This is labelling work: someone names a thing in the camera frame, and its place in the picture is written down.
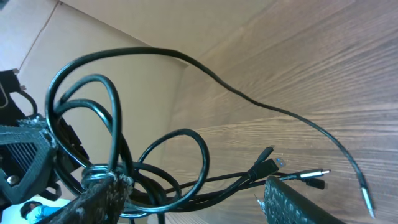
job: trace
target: mesh grille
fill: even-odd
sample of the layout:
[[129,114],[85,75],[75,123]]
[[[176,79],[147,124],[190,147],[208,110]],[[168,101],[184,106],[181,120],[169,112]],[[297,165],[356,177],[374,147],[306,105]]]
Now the mesh grille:
[[9,152],[13,158],[18,162],[19,166],[27,172],[30,165],[32,165],[37,149],[32,143],[16,143],[6,144]]

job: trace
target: cable bundle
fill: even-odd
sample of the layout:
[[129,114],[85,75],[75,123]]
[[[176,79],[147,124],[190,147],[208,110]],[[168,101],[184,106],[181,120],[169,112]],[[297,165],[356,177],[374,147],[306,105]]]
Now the cable bundle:
[[[184,60],[196,66],[197,68],[208,74],[221,86],[226,88],[228,91],[236,95],[239,95],[240,97],[251,102],[252,104],[292,116],[310,125],[319,132],[323,133],[326,137],[332,140],[339,147],[342,153],[347,157],[347,159],[352,164],[358,176],[361,188],[368,189],[365,177],[360,171],[352,155],[335,137],[333,137],[329,132],[319,127],[315,123],[295,113],[280,108],[276,108],[273,106],[265,105],[263,103],[251,99],[250,97],[246,96],[240,91],[229,86],[227,83],[221,80],[215,73],[213,73],[210,69],[206,68],[200,62],[197,62],[195,59],[183,53],[174,50],[158,49],[152,47],[131,47],[123,49],[105,50],[102,52],[97,52],[80,57],[70,62],[65,67],[63,67],[57,73],[57,75],[52,80],[49,86],[45,98],[45,116],[49,129],[51,130],[51,132],[53,132],[53,135],[55,136],[59,144],[62,146],[63,150],[85,168],[85,170],[83,171],[82,182],[79,183],[74,177],[72,177],[72,175],[65,172],[63,167],[60,166],[59,162],[57,162],[55,165],[55,172],[60,178],[60,180],[76,196],[79,196],[87,188],[90,188],[90,184],[95,183],[95,181],[97,180],[101,180],[109,172],[121,172],[123,174],[132,177],[135,182],[141,184],[146,190],[146,193],[140,192],[138,190],[134,191],[135,193],[133,193],[133,195],[131,196],[131,200],[126,205],[126,209],[121,214],[121,217],[139,218],[155,213],[158,215],[159,223],[164,223],[165,212],[191,212],[207,208],[216,203],[223,201],[224,199],[228,198],[229,196],[231,196],[232,194],[234,194],[239,190],[262,185],[265,182],[265,181],[255,182],[255,180],[250,178],[250,171],[255,167],[255,165],[254,167],[252,167],[251,170],[247,172],[224,175],[220,177],[213,177],[207,179],[207,175],[210,168],[209,150],[203,138],[198,133],[196,133],[191,129],[179,129],[166,134],[165,136],[161,137],[160,139],[152,143],[144,151],[142,156],[139,158],[138,162],[133,162],[127,142],[122,135],[122,112],[121,112],[121,105],[118,93],[111,80],[103,75],[94,74],[83,77],[81,80],[76,82],[69,90],[67,90],[62,95],[60,100],[56,104],[54,104],[55,94],[59,86],[61,85],[63,80],[76,68],[98,59],[120,56],[120,55],[132,55],[132,54],[156,54],[156,55],[165,55],[169,57],[179,58],[180,60]],[[69,98],[77,90],[79,90],[81,87],[90,82],[101,82],[106,87],[112,103],[112,115],[110,115],[103,106],[101,106],[95,101],[87,99],[69,100]],[[69,142],[62,136],[61,132],[58,130],[57,121],[62,117],[62,115],[66,111],[72,108],[82,108],[82,107],[93,110],[102,119],[103,123],[105,124],[105,126],[108,128],[109,132],[112,135],[111,154],[108,164],[92,164],[89,160],[81,156],[72,147],[72,145],[69,144]],[[202,154],[203,165],[200,171],[200,175],[197,181],[195,182],[190,182],[180,185],[170,174],[166,173],[164,170],[144,163],[145,158],[152,150],[154,150],[159,144],[175,136],[189,136],[193,138],[196,141],[196,143],[199,145]],[[121,156],[122,160],[121,165],[118,165],[119,155]],[[158,175],[159,177],[165,179],[172,186],[172,188],[164,190],[162,186],[158,184],[156,181],[141,175],[139,173],[139,170],[145,170],[155,175]],[[219,192],[197,195],[197,193],[202,188],[205,182],[223,180],[233,177],[239,177],[239,179],[235,181],[233,184],[231,184],[227,189],[221,190]],[[190,186],[192,186],[192,188],[185,195],[182,195],[181,189]],[[174,197],[167,197],[166,194],[171,192],[175,192]]]

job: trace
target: cable plug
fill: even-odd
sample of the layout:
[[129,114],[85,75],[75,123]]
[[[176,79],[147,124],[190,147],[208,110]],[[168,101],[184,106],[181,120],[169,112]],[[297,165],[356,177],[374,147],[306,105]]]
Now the cable plug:
[[301,181],[305,182],[305,184],[307,186],[315,187],[315,188],[320,189],[320,190],[325,189],[325,186],[326,186],[326,183],[325,183],[324,180],[317,179],[317,178],[304,179],[304,180],[301,180]]
[[264,162],[269,155],[274,151],[274,146],[266,147],[263,152],[260,154],[259,158],[255,161],[254,165],[257,165],[261,162]]
[[323,169],[312,169],[312,170],[305,170],[301,172],[296,172],[293,174],[287,174],[285,176],[279,177],[279,180],[305,180],[305,179],[312,179],[316,177],[323,177],[325,174],[329,174],[330,169],[323,170]]
[[323,170],[323,169],[313,169],[313,170],[306,170],[306,171],[301,171],[298,172],[298,179],[300,180],[305,180],[305,179],[311,179],[315,177],[323,177],[325,174],[329,174],[330,169]]
[[265,178],[277,172],[279,168],[286,166],[286,163],[283,159],[277,158],[275,160],[276,161],[273,159],[268,159],[264,162],[255,163],[248,171],[250,181],[254,182],[258,179]]

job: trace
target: coiled cable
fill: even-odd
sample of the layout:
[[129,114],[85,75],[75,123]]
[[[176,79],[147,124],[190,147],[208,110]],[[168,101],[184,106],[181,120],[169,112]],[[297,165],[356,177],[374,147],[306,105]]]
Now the coiled cable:
[[[81,166],[83,166],[86,171],[83,175],[82,183],[85,186],[88,186],[90,182],[96,180],[96,178],[100,179],[101,175],[107,172],[116,172],[122,170],[123,174],[126,174],[132,177],[135,181],[139,182],[147,191],[147,193],[142,193],[140,191],[136,191],[135,195],[131,196],[130,204],[127,206],[126,211],[122,213],[121,217],[125,218],[139,218],[146,215],[150,215],[152,213],[158,214],[159,222],[164,223],[164,214],[165,212],[187,212],[187,211],[194,211],[198,209],[202,209],[208,206],[212,206],[216,203],[221,202],[222,200],[226,199],[230,195],[234,194],[236,191],[240,189],[245,189],[248,187],[255,187],[255,183],[248,182],[244,176],[247,174],[246,172],[241,173],[240,175],[234,175],[233,177],[241,177],[231,186],[229,186],[226,190],[220,191],[214,194],[208,194],[206,196],[201,196],[195,198],[198,191],[202,188],[203,184],[206,182],[206,179],[209,168],[210,168],[210,154],[207,148],[206,142],[203,138],[196,132],[191,129],[179,129],[176,131],[172,131],[171,133],[166,134],[165,136],[161,137],[160,139],[156,140],[153,144],[151,144],[139,158],[138,163],[132,161],[132,157],[130,154],[130,150],[128,148],[127,142],[123,137],[121,132],[122,130],[122,112],[121,106],[119,101],[119,96],[116,91],[116,88],[111,83],[111,81],[103,75],[89,75],[87,77],[82,78],[77,83],[75,83],[62,97],[61,99],[55,104],[55,94],[63,80],[76,68],[89,63],[95,60],[99,60],[102,58],[108,57],[115,57],[120,55],[133,55],[133,54],[155,54],[155,55],[165,55],[169,57],[175,57],[180,60],[186,61],[203,72],[209,75],[212,79],[214,79],[217,83],[221,86],[226,88],[228,91],[244,98],[245,100],[249,101],[250,103],[260,106],[261,108],[266,108],[269,110],[277,111],[294,118],[297,118],[304,123],[310,125],[311,127],[315,128],[326,137],[328,137],[333,143],[335,143],[340,151],[346,156],[349,160],[351,165],[353,166],[356,175],[358,177],[359,184],[361,188],[368,189],[368,185],[366,183],[366,179],[359,169],[358,164],[353,159],[352,155],[347,151],[347,149],[328,131],[324,130],[323,128],[319,127],[317,124],[309,121],[295,113],[289,112],[287,110],[283,110],[280,108],[276,108],[273,106],[266,105],[264,103],[260,103],[252,98],[246,96],[239,90],[229,86],[225,83],[220,77],[218,77],[215,73],[213,73],[209,68],[202,65],[200,62],[196,61],[195,59],[180,53],[175,50],[168,50],[168,49],[159,49],[159,48],[152,48],[152,47],[130,47],[130,48],[123,48],[123,49],[113,49],[113,50],[105,50],[101,52],[96,52],[92,54],[88,54],[86,56],[82,56],[68,65],[64,66],[52,80],[47,95],[45,97],[45,117],[47,120],[48,127],[50,131],[55,136],[56,140],[62,146],[62,149],[74,160],[76,160]],[[78,100],[70,100],[68,99],[81,87],[86,85],[89,82],[101,82],[106,87],[109,97],[111,98],[112,104],[112,116],[98,103],[87,100],[87,99],[78,99]],[[71,144],[62,136],[60,130],[58,129],[57,121],[62,117],[66,111],[72,108],[89,108],[93,110],[103,121],[106,127],[109,129],[109,132],[112,135],[112,144],[111,144],[111,152],[109,157],[108,165],[98,164],[93,165],[89,160],[84,158],[81,154],[79,154]],[[203,165],[200,171],[200,175],[195,182],[189,183],[189,186],[193,186],[185,195],[181,195],[181,188],[182,186],[185,187],[187,185],[177,186],[175,185],[175,180],[170,178],[170,175],[166,175],[165,173],[161,172],[159,168],[150,167],[149,165],[144,165],[144,160],[146,156],[155,149],[159,144],[163,143],[164,141],[173,138],[175,136],[189,136],[193,138],[202,154]],[[118,165],[118,157],[121,156],[121,160],[123,165],[120,167]],[[159,177],[167,180],[169,183],[172,184],[172,190],[164,190],[159,188],[159,184],[154,181],[150,180],[147,177],[140,175],[139,170],[147,170],[149,172],[158,175]],[[80,183],[76,179],[74,179],[70,174],[66,174],[65,170],[61,167],[55,168],[56,173],[60,180],[75,194],[80,195],[84,188],[81,186]],[[167,199],[165,198],[165,194],[167,192],[176,192],[175,197]]]

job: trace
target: wooden surface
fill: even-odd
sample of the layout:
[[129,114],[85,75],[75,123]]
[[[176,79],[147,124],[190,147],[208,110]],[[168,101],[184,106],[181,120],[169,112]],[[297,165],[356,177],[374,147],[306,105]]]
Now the wooden surface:
[[62,0],[153,47],[198,58],[249,21],[264,0]]
[[57,2],[11,0],[0,10],[0,71],[21,68]]
[[[192,128],[208,144],[210,175],[247,171],[259,153],[284,172],[332,169],[326,190],[288,182],[347,223],[398,218],[398,1],[270,1],[267,9],[201,59],[222,79],[261,102],[296,112],[334,134],[364,172],[376,204],[370,219],[354,170],[324,135],[280,113],[250,105],[195,68],[185,69],[171,129]],[[162,168],[180,183],[195,180],[200,150],[188,138],[167,143]],[[206,184],[202,192],[231,181]],[[264,223],[254,194],[236,193],[169,223]]]

